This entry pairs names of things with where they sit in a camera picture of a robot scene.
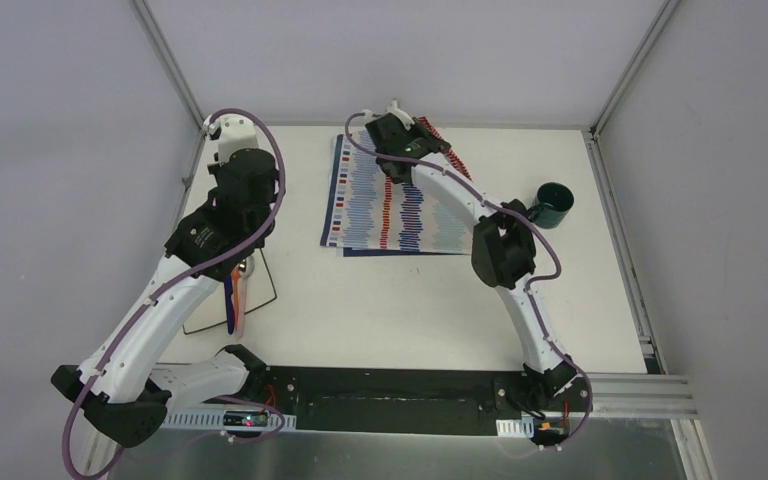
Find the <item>patterned cloth napkin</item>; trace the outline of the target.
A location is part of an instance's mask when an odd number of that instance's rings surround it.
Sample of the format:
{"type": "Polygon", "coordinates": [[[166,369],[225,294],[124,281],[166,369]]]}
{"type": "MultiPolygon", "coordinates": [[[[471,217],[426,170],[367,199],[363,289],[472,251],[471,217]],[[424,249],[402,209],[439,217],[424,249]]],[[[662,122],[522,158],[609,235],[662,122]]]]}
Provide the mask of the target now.
{"type": "Polygon", "coordinates": [[[467,255],[471,235],[439,201],[393,183],[372,156],[339,134],[320,245],[345,257],[467,255]]]}

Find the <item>dark green mug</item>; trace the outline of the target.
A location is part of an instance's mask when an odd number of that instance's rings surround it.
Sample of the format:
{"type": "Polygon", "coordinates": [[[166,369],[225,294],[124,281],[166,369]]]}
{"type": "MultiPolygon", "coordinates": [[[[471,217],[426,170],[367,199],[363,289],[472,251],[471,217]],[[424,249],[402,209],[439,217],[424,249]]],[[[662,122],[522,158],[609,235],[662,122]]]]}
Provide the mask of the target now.
{"type": "Polygon", "coordinates": [[[574,194],[567,186],[548,182],[537,189],[527,218],[539,228],[553,229],[560,225],[574,203],[574,194]]]}

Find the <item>white square plate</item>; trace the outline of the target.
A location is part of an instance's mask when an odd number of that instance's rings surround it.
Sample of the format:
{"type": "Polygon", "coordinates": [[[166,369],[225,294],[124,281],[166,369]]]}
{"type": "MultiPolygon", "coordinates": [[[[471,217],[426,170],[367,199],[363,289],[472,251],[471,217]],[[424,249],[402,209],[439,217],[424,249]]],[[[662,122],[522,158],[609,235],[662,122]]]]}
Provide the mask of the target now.
{"type": "MultiPolygon", "coordinates": [[[[248,279],[245,320],[248,315],[274,302],[278,297],[264,250],[257,249],[251,256],[255,259],[255,267],[248,279]]],[[[182,330],[185,335],[209,330],[227,333],[223,285],[194,310],[184,322],[182,330]]]]}

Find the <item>dark blue plastic knife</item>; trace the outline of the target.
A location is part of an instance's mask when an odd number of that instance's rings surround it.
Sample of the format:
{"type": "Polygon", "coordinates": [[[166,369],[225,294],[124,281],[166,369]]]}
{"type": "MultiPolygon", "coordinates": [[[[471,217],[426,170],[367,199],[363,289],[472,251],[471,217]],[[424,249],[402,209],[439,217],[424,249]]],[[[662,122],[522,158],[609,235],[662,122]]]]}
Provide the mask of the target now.
{"type": "Polygon", "coordinates": [[[223,282],[223,295],[226,314],[226,329],[229,335],[232,335],[235,330],[235,307],[233,301],[234,295],[234,281],[231,276],[225,278],[223,282]]]}

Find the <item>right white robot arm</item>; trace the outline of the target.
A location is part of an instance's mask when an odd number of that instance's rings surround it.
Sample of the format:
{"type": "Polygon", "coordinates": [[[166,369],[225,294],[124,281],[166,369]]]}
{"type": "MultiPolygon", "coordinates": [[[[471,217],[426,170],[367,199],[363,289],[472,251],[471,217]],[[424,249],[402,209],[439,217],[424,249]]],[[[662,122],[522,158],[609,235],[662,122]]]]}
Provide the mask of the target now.
{"type": "Polygon", "coordinates": [[[372,142],[367,152],[387,178],[418,188],[470,228],[473,271],[496,291],[511,318],[524,354],[529,400],[543,410],[555,408],[579,372],[538,298],[537,247],[547,241],[528,220],[526,206],[479,189],[450,162],[450,143],[418,119],[373,115],[364,128],[372,142]]]}

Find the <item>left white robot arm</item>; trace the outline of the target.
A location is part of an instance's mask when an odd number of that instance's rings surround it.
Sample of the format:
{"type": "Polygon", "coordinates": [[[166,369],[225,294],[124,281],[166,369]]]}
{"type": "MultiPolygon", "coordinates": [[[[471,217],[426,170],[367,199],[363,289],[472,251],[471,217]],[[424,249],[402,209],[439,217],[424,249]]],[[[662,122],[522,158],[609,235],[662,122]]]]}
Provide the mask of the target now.
{"type": "Polygon", "coordinates": [[[264,394],[265,364],[241,345],[199,363],[155,369],[196,308],[264,246],[286,193],[281,151],[260,119],[226,108],[203,129],[217,146],[206,201],[179,221],[149,284],[108,339],[51,378],[72,402],[71,418],[82,414],[123,448],[148,440],[178,410],[220,396],[248,405],[264,394]]]}

